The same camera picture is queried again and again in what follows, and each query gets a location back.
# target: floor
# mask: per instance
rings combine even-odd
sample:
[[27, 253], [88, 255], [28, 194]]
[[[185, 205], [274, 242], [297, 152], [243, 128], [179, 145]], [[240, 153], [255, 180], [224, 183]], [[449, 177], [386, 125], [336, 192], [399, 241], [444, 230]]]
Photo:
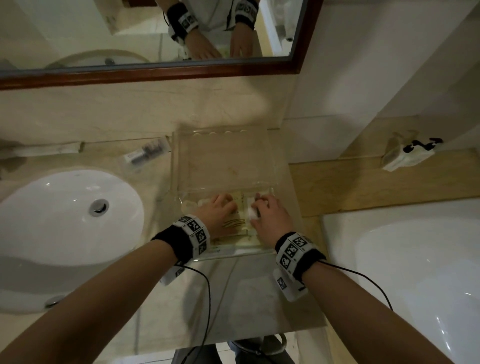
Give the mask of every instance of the floor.
[[[299, 364], [300, 359], [295, 332], [285, 333], [285, 336], [287, 337], [287, 352], [295, 364]], [[230, 350], [226, 342], [216, 344], [216, 349], [223, 364], [235, 364], [235, 354]], [[168, 350], [165, 352], [126, 356], [115, 359], [109, 364], [170, 364], [174, 353], [175, 350]]]

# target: mirror frame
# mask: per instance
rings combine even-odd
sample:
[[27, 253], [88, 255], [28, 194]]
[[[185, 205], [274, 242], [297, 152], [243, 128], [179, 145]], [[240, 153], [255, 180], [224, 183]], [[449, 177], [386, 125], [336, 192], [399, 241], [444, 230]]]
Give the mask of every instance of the mirror frame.
[[179, 80], [187, 78], [258, 76], [300, 73], [310, 40], [317, 23], [323, 0], [305, 0], [303, 19], [297, 29], [293, 54], [287, 57], [265, 58], [260, 62], [229, 64], [200, 64], [171, 67], [116, 68], [112, 70], [80, 71], [68, 73], [45, 73], [0, 78], [0, 90], [111, 84], [123, 82]]

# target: gray pants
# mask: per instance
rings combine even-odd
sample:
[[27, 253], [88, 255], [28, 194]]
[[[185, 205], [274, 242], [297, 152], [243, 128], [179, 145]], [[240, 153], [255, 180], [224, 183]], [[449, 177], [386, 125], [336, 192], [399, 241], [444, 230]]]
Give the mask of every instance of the gray pants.
[[[275, 336], [267, 336], [264, 338], [265, 341], [269, 341], [271, 343], [278, 343], [278, 339]], [[188, 352], [192, 348], [183, 348], [175, 350], [175, 355], [173, 356], [172, 364], [181, 364], [183, 358], [188, 354]], [[195, 347], [195, 350], [189, 355], [185, 364], [193, 364], [193, 361], [198, 355], [195, 364], [222, 364], [220, 360], [220, 356], [218, 355], [218, 351], [216, 350], [216, 345], [205, 345], [201, 350], [200, 353], [198, 351], [200, 347]], [[271, 355], [268, 358], [263, 356], [258, 356], [252, 353], [243, 352], [240, 349], [236, 349], [235, 351], [235, 363], [236, 364], [295, 364], [287, 352], [282, 352], [277, 355]]]

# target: person's left hand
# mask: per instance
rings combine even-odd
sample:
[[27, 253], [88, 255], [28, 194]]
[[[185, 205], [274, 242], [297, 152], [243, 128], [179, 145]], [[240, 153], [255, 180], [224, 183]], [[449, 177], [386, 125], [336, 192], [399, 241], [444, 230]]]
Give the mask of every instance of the person's left hand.
[[253, 54], [253, 30], [244, 23], [236, 23], [230, 40], [230, 57], [251, 57]]
[[224, 228], [223, 223], [228, 215], [237, 211], [237, 204], [229, 194], [217, 194], [210, 201], [200, 206], [193, 213], [208, 229], [212, 239], [231, 235], [237, 232], [235, 228]]

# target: wristband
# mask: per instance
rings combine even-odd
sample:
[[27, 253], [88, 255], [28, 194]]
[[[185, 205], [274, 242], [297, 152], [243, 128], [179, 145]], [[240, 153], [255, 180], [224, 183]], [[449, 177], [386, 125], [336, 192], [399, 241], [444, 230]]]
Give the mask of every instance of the wristband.
[[186, 215], [170, 227], [159, 232], [152, 240], [163, 240], [170, 245], [182, 263], [197, 258], [210, 247], [210, 234], [202, 221], [194, 215]]
[[251, 30], [255, 28], [258, 4], [255, 0], [240, 0], [235, 7], [235, 23], [244, 23]]
[[194, 29], [198, 28], [198, 21], [195, 16], [189, 13], [187, 7], [182, 2], [177, 2], [167, 10], [167, 18], [170, 22], [169, 34], [173, 40], [182, 41]]
[[296, 232], [282, 236], [275, 250], [277, 250], [276, 263], [292, 280], [300, 282], [302, 274], [315, 262], [326, 259], [307, 237]]

